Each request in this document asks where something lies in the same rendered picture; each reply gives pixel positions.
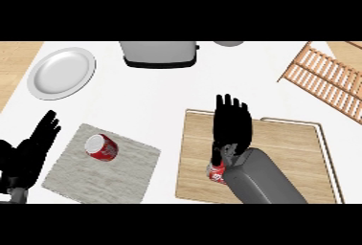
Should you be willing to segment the red can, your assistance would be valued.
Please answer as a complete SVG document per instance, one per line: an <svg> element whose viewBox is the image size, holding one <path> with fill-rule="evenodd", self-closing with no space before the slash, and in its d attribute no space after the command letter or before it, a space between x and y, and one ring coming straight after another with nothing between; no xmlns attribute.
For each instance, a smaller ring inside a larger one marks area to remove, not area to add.
<svg viewBox="0 0 362 245"><path fill-rule="evenodd" d="M116 156L118 147L104 134L96 134L85 140L84 151L96 160L109 162Z"/></svg>
<svg viewBox="0 0 362 245"><path fill-rule="evenodd" d="M226 182L223 180L223 172L224 172L224 166L223 165L215 166L214 164L208 164L206 176L208 176L211 181L214 181L220 184L226 184Z"/></svg>

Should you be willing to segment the wooden slatted tiered shelf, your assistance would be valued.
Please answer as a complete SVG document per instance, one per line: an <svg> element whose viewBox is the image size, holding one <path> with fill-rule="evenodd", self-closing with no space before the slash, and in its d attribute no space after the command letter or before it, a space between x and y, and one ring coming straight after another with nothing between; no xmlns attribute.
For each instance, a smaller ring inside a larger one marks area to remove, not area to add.
<svg viewBox="0 0 362 245"><path fill-rule="evenodd" d="M311 47L308 41L280 75L362 124L362 71Z"/></svg>

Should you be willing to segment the grey cloth placemat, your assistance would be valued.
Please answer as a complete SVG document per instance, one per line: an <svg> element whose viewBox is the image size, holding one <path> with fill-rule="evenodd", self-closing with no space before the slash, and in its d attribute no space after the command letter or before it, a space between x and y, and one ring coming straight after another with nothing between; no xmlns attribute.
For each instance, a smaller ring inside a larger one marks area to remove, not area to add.
<svg viewBox="0 0 362 245"><path fill-rule="evenodd" d="M85 140L110 138L118 153L109 162L90 157ZM143 200L159 150L82 123L51 166L42 187L84 204L136 204Z"/></svg>

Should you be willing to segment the light wooden tray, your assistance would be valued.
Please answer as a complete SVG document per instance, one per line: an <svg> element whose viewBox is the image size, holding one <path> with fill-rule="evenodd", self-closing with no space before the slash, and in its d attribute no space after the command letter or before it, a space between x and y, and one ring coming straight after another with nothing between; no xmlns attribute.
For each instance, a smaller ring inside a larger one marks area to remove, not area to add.
<svg viewBox="0 0 362 245"><path fill-rule="evenodd" d="M212 150L214 113L186 110L175 196L211 203L235 203L230 189L206 177ZM311 204L342 204L334 163L320 124L276 118L252 122L251 145L260 148Z"/></svg>

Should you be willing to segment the white round plate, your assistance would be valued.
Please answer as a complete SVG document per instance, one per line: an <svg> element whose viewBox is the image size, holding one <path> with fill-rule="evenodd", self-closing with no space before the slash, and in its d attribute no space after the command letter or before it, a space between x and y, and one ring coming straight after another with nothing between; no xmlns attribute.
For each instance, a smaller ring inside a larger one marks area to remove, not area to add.
<svg viewBox="0 0 362 245"><path fill-rule="evenodd" d="M88 83L96 71L91 52L70 47L51 52L31 69L26 88L39 100L60 100Z"/></svg>

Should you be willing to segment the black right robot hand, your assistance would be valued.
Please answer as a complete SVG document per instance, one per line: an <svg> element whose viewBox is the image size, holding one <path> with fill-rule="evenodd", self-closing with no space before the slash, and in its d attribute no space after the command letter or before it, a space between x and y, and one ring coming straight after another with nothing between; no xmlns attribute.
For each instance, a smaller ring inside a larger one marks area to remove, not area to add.
<svg viewBox="0 0 362 245"><path fill-rule="evenodd" d="M211 163L220 166L220 150L226 145L236 145L235 153L240 155L251 143L251 116L246 104L232 99L230 95L215 96L214 143Z"/></svg>

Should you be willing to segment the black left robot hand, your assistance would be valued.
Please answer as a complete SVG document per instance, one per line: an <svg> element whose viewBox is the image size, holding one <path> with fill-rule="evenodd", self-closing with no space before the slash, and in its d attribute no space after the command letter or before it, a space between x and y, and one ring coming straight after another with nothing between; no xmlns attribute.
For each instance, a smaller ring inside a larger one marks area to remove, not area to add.
<svg viewBox="0 0 362 245"><path fill-rule="evenodd" d="M34 132L17 147L0 140L0 193L10 189L29 189L38 179L56 134L60 130L56 113L50 110Z"/></svg>

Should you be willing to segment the grey toaster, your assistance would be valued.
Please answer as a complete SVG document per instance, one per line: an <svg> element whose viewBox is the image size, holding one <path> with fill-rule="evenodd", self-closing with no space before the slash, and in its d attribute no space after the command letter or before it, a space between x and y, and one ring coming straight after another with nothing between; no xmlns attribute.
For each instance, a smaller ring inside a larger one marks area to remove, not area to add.
<svg viewBox="0 0 362 245"><path fill-rule="evenodd" d="M195 41L119 41L122 59L134 68L172 69L196 62Z"/></svg>

